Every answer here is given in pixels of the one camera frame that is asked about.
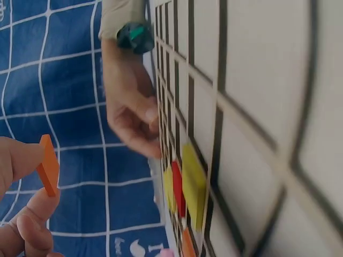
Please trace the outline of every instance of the blue tablecloth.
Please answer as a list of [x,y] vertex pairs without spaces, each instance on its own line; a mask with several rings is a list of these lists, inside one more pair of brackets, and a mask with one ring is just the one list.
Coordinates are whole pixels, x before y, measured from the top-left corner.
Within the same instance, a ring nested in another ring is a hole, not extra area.
[[[0,0],[0,135],[53,140],[62,190],[48,222],[56,251],[155,257],[154,249],[168,243],[147,160],[106,121],[100,16],[97,1]],[[41,187],[36,172],[13,184],[0,203],[0,221]]]

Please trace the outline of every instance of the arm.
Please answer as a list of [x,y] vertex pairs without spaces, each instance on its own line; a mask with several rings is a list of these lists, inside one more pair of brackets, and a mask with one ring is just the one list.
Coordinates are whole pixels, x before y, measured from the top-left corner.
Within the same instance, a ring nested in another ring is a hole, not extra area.
[[129,22],[146,23],[144,0],[103,0],[99,38],[103,60],[107,122],[129,148],[161,157],[158,109],[141,55],[117,46],[118,31]]

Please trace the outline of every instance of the watch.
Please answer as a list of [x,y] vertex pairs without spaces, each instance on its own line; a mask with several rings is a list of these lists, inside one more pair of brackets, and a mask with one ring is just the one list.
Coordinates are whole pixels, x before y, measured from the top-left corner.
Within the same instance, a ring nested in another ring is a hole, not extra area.
[[117,45],[141,55],[154,48],[154,38],[148,25],[129,22],[118,31]]

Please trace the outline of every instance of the yellow tile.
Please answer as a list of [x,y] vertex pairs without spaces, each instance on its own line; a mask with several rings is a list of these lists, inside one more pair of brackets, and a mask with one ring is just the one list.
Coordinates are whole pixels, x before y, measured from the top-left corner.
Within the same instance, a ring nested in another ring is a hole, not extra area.
[[206,177],[203,167],[190,143],[182,151],[182,190],[193,226],[197,231],[202,229]]
[[173,173],[171,167],[168,167],[163,173],[163,183],[166,192],[168,209],[174,213],[176,212],[176,200],[173,192]]

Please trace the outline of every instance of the sleeve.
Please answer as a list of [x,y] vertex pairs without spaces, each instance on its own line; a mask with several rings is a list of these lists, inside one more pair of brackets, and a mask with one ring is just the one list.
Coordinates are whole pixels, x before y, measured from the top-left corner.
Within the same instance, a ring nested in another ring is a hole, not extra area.
[[103,0],[99,39],[116,39],[128,22],[145,23],[145,0]]

